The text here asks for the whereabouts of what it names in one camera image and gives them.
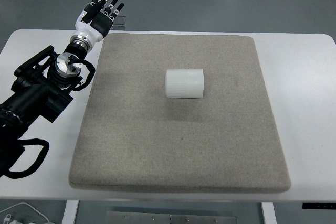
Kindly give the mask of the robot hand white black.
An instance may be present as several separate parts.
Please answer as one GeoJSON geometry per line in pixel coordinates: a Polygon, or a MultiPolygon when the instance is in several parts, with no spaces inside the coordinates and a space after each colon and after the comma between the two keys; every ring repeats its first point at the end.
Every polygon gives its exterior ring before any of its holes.
{"type": "Polygon", "coordinates": [[[91,0],[75,23],[76,31],[70,41],[80,41],[92,48],[109,33],[114,20],[123,9],[124,4],[119,0],[91,0]]]}

